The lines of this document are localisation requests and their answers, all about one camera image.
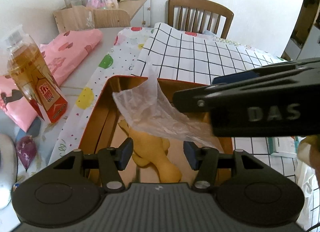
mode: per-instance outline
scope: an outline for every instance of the yellow stuffed toy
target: yellow stuffed toy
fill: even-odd
[[[177,166],[167,158],[165,151],[170,147],[168,139],[156,137],[145,132],[138,132],[128,126],[126,120],[118,125],[133,140],[132,159],[136,165],[144,167],[150,162],[158,169],[162,183],[179,182],[182,174]]]

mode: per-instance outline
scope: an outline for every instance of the bottle cap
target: bottle cap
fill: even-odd
[[[0,39],[0,76],[8,75],[7,63],[10,52],[7,49],[22,41],[24,34],[22,25],[19,25]]]

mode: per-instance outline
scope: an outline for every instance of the wooden chair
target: wooden chair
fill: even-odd
[[[234,15],[233,12],[231,10],[229,10],[228,8],[222,6],[218,3],[209,1],[209,0],[169,0],[168,1],[168,25],[170,25],[172,27],[173,27],[174,7],[175,6],[180,6],[178,28],[177,28],[178,30],[181,30],[181,28],[182,28],[183,8],[187,7],[188,11],[187,11],[187,18],[186,18],[186,23],[185,23],[185,27],[184,27],[185,31],[188,31],[188,28],[189,28],[190,10],[196,9],[193,22],[190,21],[192,23],[192,29],[191,29],[192,32],[202,33],[202,30],[204,28],[205,17],[206,17],[205,14],[206,14],[206,12],[209,12],[210,19],[209,19],[209,23],[207,26],[207,30],[211,29],[213,14],[218,14],[217,22],[215,24],[214,31],[213,31],[214,34],[217,34],[218,26],[220,23],[220,17],[221,16],[226,17],[226,22],[224,23],[221,38],[223,38],[223,39],[227,38],[229,29],[231,26],[231,22],[233,19],[233,15]],[[198,17],[199,10],[200,11],[203,10],[204,12],[203,12],[201,23],[200,23],[200,29],[197,32],[197,29],[198,29],[198,25],[197,25],[198,18],[197,17]]]

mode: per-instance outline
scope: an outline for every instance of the wooden cabinet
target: wooden cabinet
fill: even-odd
[[[151,0],[147,0],[132,18],[130,25],[132,27],[150,27],[151,26]]]

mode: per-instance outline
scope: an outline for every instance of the pink plastic bag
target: pink plastic bag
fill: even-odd
[[[98,29],[88,31],[68,31],[59,34],[48,45],[40,45],[40,51],[47,65],[61,85],[81,61],[102,39]],[[37,113],[22,97],[11,78],[0,76],[0,108],[25,132]]]

